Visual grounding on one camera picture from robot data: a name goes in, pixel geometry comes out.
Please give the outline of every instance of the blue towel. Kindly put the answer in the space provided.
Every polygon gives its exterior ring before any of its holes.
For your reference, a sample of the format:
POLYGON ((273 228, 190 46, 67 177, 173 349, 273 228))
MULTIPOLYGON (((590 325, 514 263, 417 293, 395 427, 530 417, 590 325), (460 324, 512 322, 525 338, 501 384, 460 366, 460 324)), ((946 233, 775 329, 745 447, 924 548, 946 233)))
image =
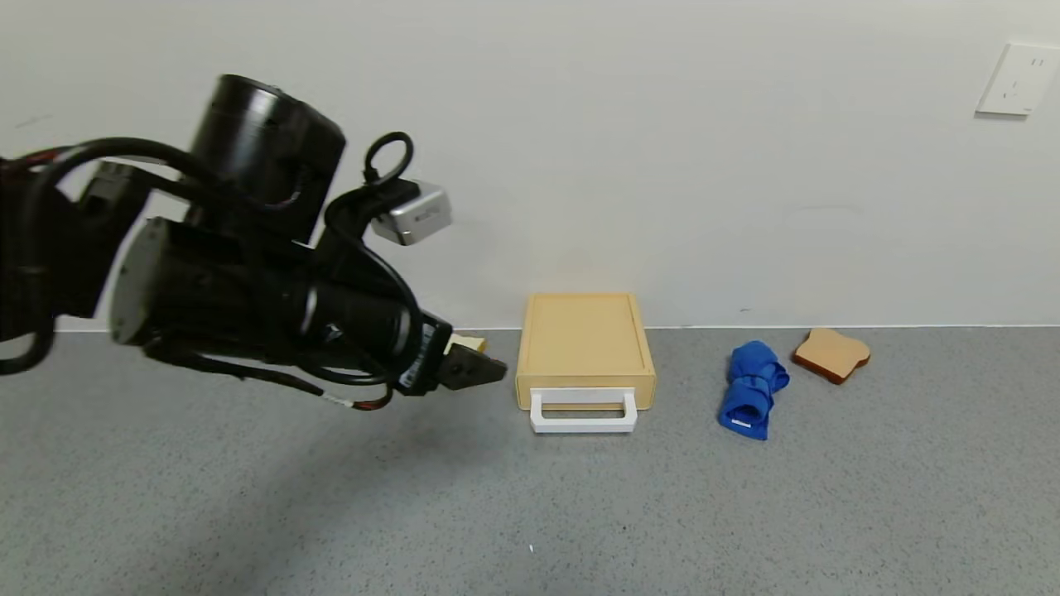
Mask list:
POLYGON ((773 393, 788 386, 788 371, 777 355, 761 341, 748 341, 732 350, 729 388, 718 415, 722 426, 764 441, 770 428, 773 393))

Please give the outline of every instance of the white label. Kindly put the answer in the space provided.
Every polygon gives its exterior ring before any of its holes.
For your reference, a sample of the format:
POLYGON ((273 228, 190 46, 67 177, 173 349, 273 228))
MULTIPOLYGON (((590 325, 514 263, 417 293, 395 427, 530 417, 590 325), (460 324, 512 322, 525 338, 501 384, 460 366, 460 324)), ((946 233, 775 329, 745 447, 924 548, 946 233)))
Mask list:
POLYGON ((427 349, 430 347, 430 338, 435 336, 435 328, 427 323, 423 323, 423 340, 420 341, 420 355, 416 357, 416 362, 412 366, 408 367, 408 370, 398 379, 402 387, 412 387, 412 383, 416 382, 417 376, 420 375, 420 367, 423 366, 423 361, 427 358, 427 349))

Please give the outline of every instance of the drawer handle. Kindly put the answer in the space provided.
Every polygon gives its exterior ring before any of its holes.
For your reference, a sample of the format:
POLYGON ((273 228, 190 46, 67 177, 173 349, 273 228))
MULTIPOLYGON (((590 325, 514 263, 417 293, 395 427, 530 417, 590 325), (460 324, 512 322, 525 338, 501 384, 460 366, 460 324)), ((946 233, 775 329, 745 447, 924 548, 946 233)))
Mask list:
POLYGON ((633 387, 549 387, 530 389, 530 425, 534 433, 632 433, 637 425, 633 387), (620 403, 622 418, 545 418, 544 404, 620 403))

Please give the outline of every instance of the wooden drawer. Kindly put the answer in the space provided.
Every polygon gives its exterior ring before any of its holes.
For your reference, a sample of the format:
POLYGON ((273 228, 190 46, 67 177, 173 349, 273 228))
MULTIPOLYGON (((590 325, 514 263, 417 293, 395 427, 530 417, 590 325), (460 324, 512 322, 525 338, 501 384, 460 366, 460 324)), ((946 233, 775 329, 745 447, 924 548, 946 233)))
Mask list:
MULTIPOLYGON (((633 387, 637 409, 655 401, 655 367, 632 294, 534 294, 527 304, 515 375, 519 407, 530 389, 633 387)), ((546 404, 545 409, 622 409, 614 404, 546 404)))

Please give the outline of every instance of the bread slice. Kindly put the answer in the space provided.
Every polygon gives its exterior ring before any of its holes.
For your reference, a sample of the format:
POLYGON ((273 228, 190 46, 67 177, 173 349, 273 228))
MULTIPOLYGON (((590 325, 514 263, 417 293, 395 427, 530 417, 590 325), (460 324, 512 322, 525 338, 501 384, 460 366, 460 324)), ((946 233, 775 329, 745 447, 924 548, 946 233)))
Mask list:
POLYGON ((863 341, 831 329, 813 329, 795 350, 792 362, 840 385, 854 369, 868 364, 868 346, 863 341))

